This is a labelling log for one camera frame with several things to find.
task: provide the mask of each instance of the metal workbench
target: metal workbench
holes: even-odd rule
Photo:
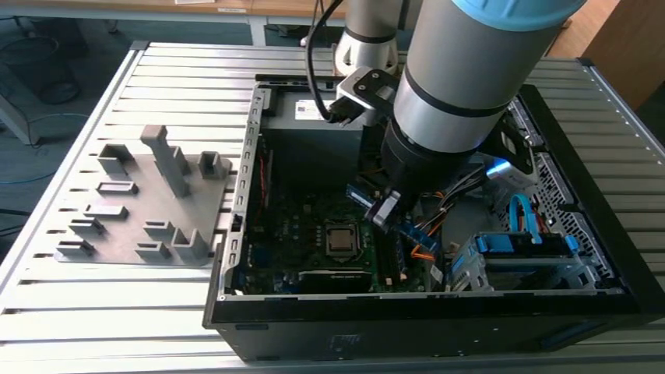
[[[334,70],[315,53],[318,74]],[[662,372],[664,321],[620,330],[551,354],[246,364],[214,330],[202,327],[210,267],[59,263],[58,230],[78,214],[99,181],[95,155],[106,142],[134,153],[143,125],[168,126],[186,153],[216,150],[239,166],[256,73],[304,73],[300,48],[152,43],[123,61],[63,166],[0,267],[0,372],[196,372],[284,369],[490,372],[600,369]],[[564,131],[607,194],[652,271],[665,284],[665,167],[663,148],[595,68],[546,59],[531,74]],[[228,184],[234,190],[234,181]],[[227,193],[226,206],[234,198]],[[219,227],[228,226],[220,213]]]

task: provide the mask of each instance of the gray fixture plate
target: gray fixture plate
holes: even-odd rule
[[[200,266],[210,262],[203,257],[195,262],[182,260],[172,249],[172,235],[150,237],[143,227],[146,221],[171,221],[175,228],[180,228],[188,238],[195,229],[211,244],[215,223],[220,214],[220,204],[224,198],[226,179],[203,179],[198,159],[199,155],[186,155],[191,174],[186,176],[190,185],[190,196],[178,199],[168,184],[159,174],[152,155],[135,155],[134,161],[127,161],[124,167],[128,175],[114,175],[115,181],[132,181],[139,187],[136,195],[104,195],[91,202],[92,206],[124,206],[130,211],[126,219],[99,217],[104,225],[102,235],[82,234],[79,237],[95,247],[91,256],[64,256],[55,252],[60,262],[72,263],[138,263],[171,266]],[[226,170],[230,161],[223,159]],[[171,252],[171,258],[147,261],[136,253],[139,242],[160,241]]]

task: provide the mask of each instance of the black cable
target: black cable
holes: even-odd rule
[[[314,4],[314,15],[312,15],[312,26],[310,26],[310,30],[314,29],[314,25],[316,24],[316,15],[319,13],[319,2]]]
[[[316,108],[319,109],[319,113],[322,113],[323,119],[326,119],[328,122],[332,121],[332,115],[328,109],[326,108],[326,103],[323,102],[322,93],[319,92],[319,87],[316,85],[315,76],[314,76],[314,61],[312,61],[314,39],[316,37],[319,29],[331,18],[335,9],[338,9],[342,3],[343,0],[335,0],[328,9],[326,9],[326,12],[323,12],[319,22],[316,23],[314,28],[310,29],[308,44],[304,49],[304,67],[308,76],[310,91],[312,92],[314,102],[316,103]]]
[[[462,187],[460,189],[446,195],[444,200],[442,201],[443,204],[451,205],[452,207],[452,205],[456,203],[456,200],[460,197],[463,197],[467,194],[467,192],[471,192],[475,189],[478,189],[488,180],[490,180],[488,176],[482,175],[480,178],[474,180],[468,185],[466,185],[464,187]],[[435,222],[438,222],[446,216],[450,209],[451,208],[444,209],[438,214],[435,214],[435,217],[432,217],[423,226],[427,227],[430,224],[435,224]]]
[[[323,6],[323,0],[319,0],[319,5],[322,6],[322,12],[324,12],[326,6]],[[323,36],[326,37],[326,46],[331,45],[331,38],[328,36],[328,22],[323,24]]]

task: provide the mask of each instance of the wires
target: wires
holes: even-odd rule
[[[331,18],[331,15],[335,12],[335,9],[338,9],[342,3],[343,0],[335,0],[335,2],[332,2],[326,12],[323,12],[319,22],[316,23],[314,28],[310,29],[308,44],[304,48],[304,67],[308,76],[310,91],[312,92],[314,102],[316,103],[319,113],[322,114],[323,119],[326,119],[328,122],[331,122],[332,115],[331,111],[326,108],[326,103],[323,102],[322,93],[319,92],[319,87],[316,85],[315,76],[314,76],[314,61],[312,61],[314,39],[316,37],[319,29],[322,28],[323,24],[327,23],[328,19]]]
[[[42,175],[40,177],[35,177],[35,178],[31,178],[31,179],[26,179],[23,181],[0,181],[0,185],[22,185],[23,183],[31,183],[31,182],[36,182],[42,179],[47,179],[51,175],[55,174],[55,171],[48,173],[47,175]]]
[[[439,224],[435,225],[435,227],[432,228],[432,230],[427,233],[427,236],[431,236],[432,237],[432,234],[436,233],[436,231],[439,230],[439,228],[442,227],[442,225],[444,224],[444,220],[442,220],[439,222]],[[435,261],[435,256],[434,255],[423,255],[422,253],[418,252],[418,250],[422,248],[422,245],[416,245],[416,247],[414,247],[414,250],[412,250],[412,257],[415,259],[427,259],[430,261]]]
[[[479,167],[471,173],[468,173],[458,183],[450,188],[448,193],[438,191],[434,193],[434,196],[442,199],[438,204],[438,212],[432,216],[432,218],[424,222],[422,222],[416,227],[426,228],[432,225],[432,229],[427,233],[427,236],[432,237],[442,230],[442,225],[446,221],[446,216],[451,211],[452,207],[456,204],[456,200],[470,191],[478,189],[486,182],[488,181],[488,176],[486,175],[484,167]],[[423,246],[416,245],[412,250],[412,257],[418,259],[427,259],[428,261],[435,262],[436,257],[430,254],[419,253],[419,250]]]
[[[450,192],[443,194],[439,192],[442,196],[442,201],[439,202],[438,212],[435,216],[416,225],[418,228],[426,228],[427,226],[435,224],[448,213],[454,205],[456,204],[456,200],[470,191],[478,189],[487,181],[488,176],[486,175],[484,166],[479,167],[471,173],[468,173],[458,183],[450,188]]]

